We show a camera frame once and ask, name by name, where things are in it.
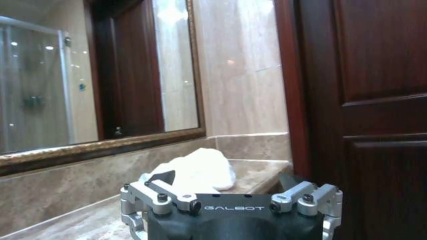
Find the screw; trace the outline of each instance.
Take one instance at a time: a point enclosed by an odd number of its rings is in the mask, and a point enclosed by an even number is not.
[[[158,194],[158,201],[159,203],[165,203],[169,201],[169,195],[166,193],[159,193]]]
[[[274,214],[281,212],[281,205],[278,203],[273,202],[269,207]]]
[[[305,194],[305,196],[302,197],[303,201],[309,204],[313,204],[315,202],[315,198],[314,195],[311,194]]]
[[[191,215],[198,215],[199,211],[202,209],[202,202],[194,200],[190,203],[190,214]]]

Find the silver metal bracket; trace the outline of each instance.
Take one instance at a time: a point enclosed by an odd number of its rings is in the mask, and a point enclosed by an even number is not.
[[[195,215],[202,203],[195,193],[182,193],[162,180],[136,181],[120,189],[122,221],[128,225],[135,240],[147,240],[145,229],[145,214],[153,210],[157,215],[167,215],[173,211],[173,203],[181,211]]]
[[[334,231],[342,225],[343,192],[331,184],[325,184],[313,194],[298,199],[298,212],[306,216],[325,214],[323,240],[333,240]]]
[[[303,181],[286,192],[271,196],[270,209],[274,213],[289,213],[299,198],[302,198],[305,194],[311,194],[315,189],[317,186],[311,182]]]

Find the wall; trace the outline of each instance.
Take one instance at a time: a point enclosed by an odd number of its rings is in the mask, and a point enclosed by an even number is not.
[[[154,0],[165,130],[199,127],[186,0]]]
[[[67,51],[68,91],[71,100],[74,143],[98,141],[98,123],[88,51],[83,0],[62,0],[51,7],[39,23],[60,29],[71,37]]]
[[[273,0],[195,0],[210,136],[289,131]]]
[[[63,0],[0,0],[0,16],[38,23],[50,6]]]

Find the dark wooden door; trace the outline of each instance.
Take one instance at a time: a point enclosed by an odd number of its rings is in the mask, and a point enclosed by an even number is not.
[[[337,238],[426,240],[427,1],[294,8],[314,180],[345,192]]]
[[[92,3],[107,139],[165,132],[153,4],[153,0]]]

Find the logo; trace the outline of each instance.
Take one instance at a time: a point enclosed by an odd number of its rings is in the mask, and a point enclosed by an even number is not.
[[[205,210],[210,211],[262,211],[266,207],[265,206],[206,206]]]

